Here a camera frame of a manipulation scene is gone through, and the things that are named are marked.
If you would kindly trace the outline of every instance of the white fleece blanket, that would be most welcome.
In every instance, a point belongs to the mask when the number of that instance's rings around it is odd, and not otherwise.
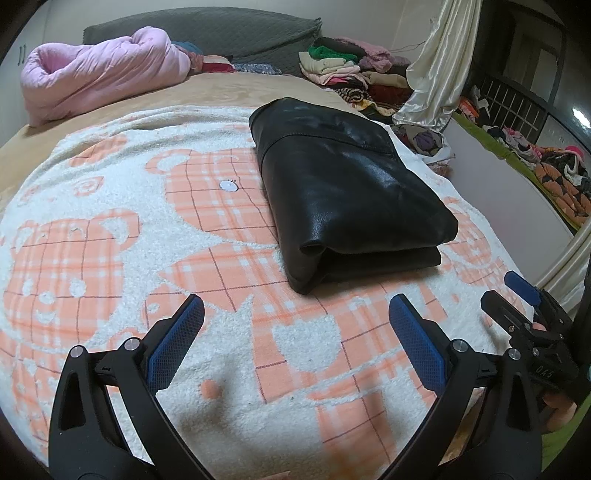
[[[0,406],[42,460],[70,348],[113,349],[143,336],[190,292],[204,300],[206,323],[157,398],[219,480],[285,471],[298,480],[376,478],[394,460],[434,400],[388,324],[397,293],[450,338],[505,349],[479,300],[495,288],[525,311],[502,284],[515,264],[485,218],[393,134],[405,165],[459,220],[441,266],[295,294],[251,113],[175,106],[75,132],[8,205]],[[132,450],[147,459],[120,395],[112,398]]]

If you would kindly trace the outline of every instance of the blue gripper pad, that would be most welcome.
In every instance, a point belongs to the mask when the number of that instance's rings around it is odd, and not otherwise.
[[[420,324],[426,320],[401,293],[390,301],[388,315],[423,386],[441,396],[447,383],[445,360]]]
[[[505,285],[517,293],[517,295],[532,307],[539,307],[540,303],[542,303],[542,298],[538,289],[512,270],[505,274]]]
[[[168,388],[189,347],[203,326],[204,319],[203,300],[195,296],[180,313],[176,322],[170,327],[148,360],[146,384],[152,394]]]

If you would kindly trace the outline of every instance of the finger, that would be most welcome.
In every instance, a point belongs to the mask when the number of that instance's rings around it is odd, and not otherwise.
[[[574,402],[563,393],[546,392],[542,398],[546,405],[557,410],[568,410],[574,405]]]
[[[556,410],[546,422],[546,428],[548,431],[555,432],[560,428],[564,427],[568,422],[570,422],[573,417],[574,413],[577,410],[577,405],[574,403],[568,408],[567,410]]]

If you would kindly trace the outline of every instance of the beige bed sheet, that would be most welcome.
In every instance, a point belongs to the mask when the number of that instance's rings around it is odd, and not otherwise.
[[[27,176],[50,155],[62,138],[72,132],[128,113],[171,105],[257,108],[286,96],[358,114],[336,93],[301,78],[242,72],[202,73],[179,85],[122,100],[65,121],[51,122],[39,128],[28,125],[21,128],[0,148],[0,212]]]

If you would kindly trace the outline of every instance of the cream curtain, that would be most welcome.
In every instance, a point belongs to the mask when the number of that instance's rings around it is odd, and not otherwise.
[[[482,0],[444,0],[423,51],[407,70],[414,90],[395,123],[441,131],[457,108],[466,83]]]
[[[562,255],[536,282],[574,317],[583,295],[583,280],[591,252],[591,222],[586,222]]]

